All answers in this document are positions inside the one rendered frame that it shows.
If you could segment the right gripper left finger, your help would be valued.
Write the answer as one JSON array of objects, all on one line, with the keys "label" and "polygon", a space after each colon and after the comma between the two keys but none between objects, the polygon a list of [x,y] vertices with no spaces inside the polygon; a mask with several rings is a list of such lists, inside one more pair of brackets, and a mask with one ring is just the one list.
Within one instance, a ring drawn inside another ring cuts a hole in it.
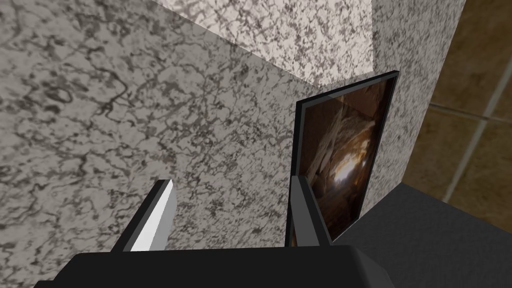
[{"label": "right gripper left finger", "polygon": [[165,250],[176,210],[177,194],[173,181],[159,179],[136,210],[111,251]]}]

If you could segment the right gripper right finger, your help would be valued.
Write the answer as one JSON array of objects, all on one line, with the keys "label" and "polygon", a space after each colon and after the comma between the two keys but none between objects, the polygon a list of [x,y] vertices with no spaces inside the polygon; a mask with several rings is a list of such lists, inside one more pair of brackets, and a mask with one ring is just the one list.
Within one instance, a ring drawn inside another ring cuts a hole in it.
[{"label": "right gripper right finger", "polygon": [[302,175],[291,178],[291,211],[298,247],[331,246],[332,240],[315,195]]}]

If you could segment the black framed brown picture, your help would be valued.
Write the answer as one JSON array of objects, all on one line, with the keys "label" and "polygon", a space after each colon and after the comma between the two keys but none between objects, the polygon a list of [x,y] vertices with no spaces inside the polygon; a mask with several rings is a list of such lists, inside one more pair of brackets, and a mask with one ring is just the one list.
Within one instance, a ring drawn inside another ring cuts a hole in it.
[{"label": "black framed brown picture", "polygon": [[361,216],[399,75],[387,71],[296,103],[290,173],[311,187],[330,241]]}]

